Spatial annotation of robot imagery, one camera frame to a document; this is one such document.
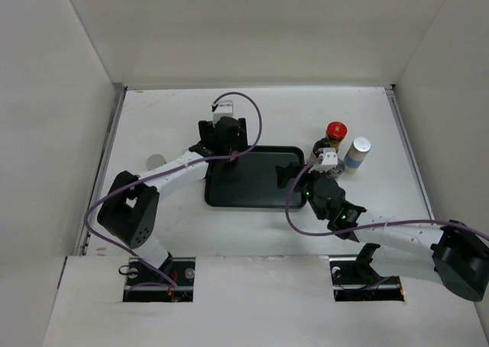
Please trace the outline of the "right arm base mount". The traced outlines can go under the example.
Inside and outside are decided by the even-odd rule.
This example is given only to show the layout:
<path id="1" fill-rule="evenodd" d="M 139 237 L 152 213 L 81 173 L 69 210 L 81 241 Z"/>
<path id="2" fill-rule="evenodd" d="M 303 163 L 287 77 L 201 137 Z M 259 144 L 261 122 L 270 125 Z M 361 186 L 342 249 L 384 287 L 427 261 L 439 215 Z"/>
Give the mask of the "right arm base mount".
<path id="1" fill-rule="evenodd" d="M 329 258 L 336 302 L 404 301 L 399 277 L 380 276 L 371 266 L 379 245 L 366 244 L 358 255 Z"/>

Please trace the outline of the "red lid sauce jar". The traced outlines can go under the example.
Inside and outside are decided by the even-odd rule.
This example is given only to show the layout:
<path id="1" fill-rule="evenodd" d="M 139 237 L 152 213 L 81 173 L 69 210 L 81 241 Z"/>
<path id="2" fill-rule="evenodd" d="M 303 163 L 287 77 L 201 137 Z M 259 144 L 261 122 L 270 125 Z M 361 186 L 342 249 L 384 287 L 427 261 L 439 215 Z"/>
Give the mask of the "red lid sauce jar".
<path id="1" fill-rule="evenodd" d="M 222 167 L 225 170 L 231 170 L 231 169 L 233 169 L 237 165 L 237 163 L 238 163 L 238 154 L 239 154 L 238 151 L 231 152 L 230 153 L 230 158 L 226 159 L 223 162 Z"/>

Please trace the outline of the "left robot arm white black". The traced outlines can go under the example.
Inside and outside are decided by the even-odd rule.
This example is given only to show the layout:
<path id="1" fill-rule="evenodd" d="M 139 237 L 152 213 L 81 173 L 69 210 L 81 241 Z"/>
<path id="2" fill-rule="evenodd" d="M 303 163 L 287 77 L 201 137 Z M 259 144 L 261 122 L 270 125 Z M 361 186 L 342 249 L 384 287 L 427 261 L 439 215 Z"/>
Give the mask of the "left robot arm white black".
<path id="1" fill-rule="evenodd" d="M 223 164 L 248 149 L 246 120 L 222 117 L 199 122 L 200 141 L 176 160 L 146 173 L 119 173 L 97 215 L 97 222 L 147 263 L 145 275 L 153 284 L 168 282 L 173 256 L 153 234 L 159 202 L 186 185 L 202 180 L 208 159 Z"/>

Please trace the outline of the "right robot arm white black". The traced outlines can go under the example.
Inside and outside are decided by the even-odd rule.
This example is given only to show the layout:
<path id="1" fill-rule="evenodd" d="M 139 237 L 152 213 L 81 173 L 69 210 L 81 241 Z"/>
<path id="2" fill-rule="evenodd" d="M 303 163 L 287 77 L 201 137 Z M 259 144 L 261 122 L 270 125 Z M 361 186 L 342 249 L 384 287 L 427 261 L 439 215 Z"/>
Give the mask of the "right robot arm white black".
<path id="1" fill-rule="evenodd" d="M 442 285 L 454 295 L 481 302 L 488 286 L 488 235 L 463 222 L 440 219 L 367 218 L 368 211 L 346 199 L 338 183 L 314 164 L 275 168 L 277 186 L 305 196 L 324 237 L 363 246 L 355 260 L 356 277 L 401 276 Z"/>

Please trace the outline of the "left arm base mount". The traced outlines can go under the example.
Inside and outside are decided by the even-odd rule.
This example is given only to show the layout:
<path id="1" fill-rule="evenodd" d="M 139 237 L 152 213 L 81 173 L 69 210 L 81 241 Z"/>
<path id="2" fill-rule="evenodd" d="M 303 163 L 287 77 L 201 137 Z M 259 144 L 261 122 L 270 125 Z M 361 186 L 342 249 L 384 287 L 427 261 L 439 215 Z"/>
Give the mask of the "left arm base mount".
<path id="1" fill-rule="evenodd" d="M 135 258 L 118 269 L 125 278 L 123 301 L 126 303 L 191 303 L 196 279 L 195 258 L 174 258 L 167 274 L 176 284 L 170 289 L 167 280 Z"/>

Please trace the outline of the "red lid chili jar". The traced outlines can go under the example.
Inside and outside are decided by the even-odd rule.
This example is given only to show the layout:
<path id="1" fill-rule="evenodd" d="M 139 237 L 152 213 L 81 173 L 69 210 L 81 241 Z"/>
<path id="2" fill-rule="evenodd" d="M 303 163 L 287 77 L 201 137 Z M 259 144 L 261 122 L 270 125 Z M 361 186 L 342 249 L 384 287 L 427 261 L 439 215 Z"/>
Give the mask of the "red lid chili jar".
<path id="1" fill-rule="evenodd" d="M 348 133 L 347 126 L 338 121 L 330 122 L 325 130 L 325 137 L 328 139 L 330 145 L 339 151 L 339 147 Z"/>

